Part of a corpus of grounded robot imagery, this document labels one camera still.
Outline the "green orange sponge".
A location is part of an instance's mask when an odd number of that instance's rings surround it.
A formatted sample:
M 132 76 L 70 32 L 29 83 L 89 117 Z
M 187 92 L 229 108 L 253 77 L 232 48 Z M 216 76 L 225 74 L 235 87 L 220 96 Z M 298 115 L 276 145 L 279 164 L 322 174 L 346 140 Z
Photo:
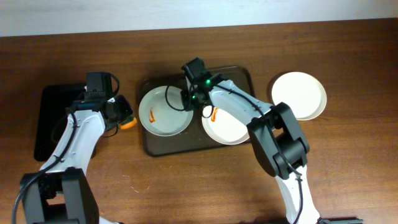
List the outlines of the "green orange sponge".
M 129 129 L 137 124 L 137 119 L 133 116 L 128 116 L 119 124 L 120 129 Z

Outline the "pale green plate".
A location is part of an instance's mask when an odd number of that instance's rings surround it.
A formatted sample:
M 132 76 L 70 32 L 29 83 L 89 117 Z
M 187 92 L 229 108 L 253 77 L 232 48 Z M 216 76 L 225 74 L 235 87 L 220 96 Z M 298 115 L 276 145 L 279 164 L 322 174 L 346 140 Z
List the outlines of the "pale green plate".
M 181 89 L 169 86 L 152 89 L 144 95 L 139 104 L 139 119 L 146 131 L 156 136 L 169 137 L 181 133 L 191 123 L 193 111 L 177 111 L 182 108 Z

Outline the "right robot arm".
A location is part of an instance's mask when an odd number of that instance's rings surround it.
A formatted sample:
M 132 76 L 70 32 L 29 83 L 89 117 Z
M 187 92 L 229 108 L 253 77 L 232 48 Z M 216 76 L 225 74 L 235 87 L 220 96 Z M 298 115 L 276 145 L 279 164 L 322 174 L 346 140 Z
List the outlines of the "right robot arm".
M 307 180 L 309 143 L 292 110 L 272 105 L 240 90 L 233 81 L 187 83 L 189 97 L 206 100 L 246 125 L 255 157 L 280 188 L 289 223 L 317 223 Z

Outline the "white plate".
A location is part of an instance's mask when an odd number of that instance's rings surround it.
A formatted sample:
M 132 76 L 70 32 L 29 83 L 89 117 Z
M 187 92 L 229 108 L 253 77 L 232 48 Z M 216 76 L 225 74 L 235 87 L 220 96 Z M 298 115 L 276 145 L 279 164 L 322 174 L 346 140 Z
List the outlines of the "white plate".
M 228 112 L 212 106 L 202 110 L 205 117 L 201 118 L 203 128 L 210 138 L 225 145 L 241 144 L 249 139 L 248 130 L 242 122 Z
M 327 104 L 323 85 L 303 72 L 287 72 L 278 77 L 271 87 L 271 99 L 275 105 L 286 103 L 301 121 L 320 116 Z

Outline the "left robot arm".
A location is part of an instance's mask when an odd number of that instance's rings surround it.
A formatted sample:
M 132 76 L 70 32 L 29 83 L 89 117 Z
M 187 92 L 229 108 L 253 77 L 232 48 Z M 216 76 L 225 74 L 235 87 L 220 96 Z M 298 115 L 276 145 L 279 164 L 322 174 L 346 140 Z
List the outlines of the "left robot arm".
M 24 174 L 12 209 L 19 205 L 27 223 L 108 223 L 86 179 L 98 140 L 123 121 L 133 121 L 124 96 L 78 100 L 65 110 L 67 125 L 54 152 L 38 172 Z

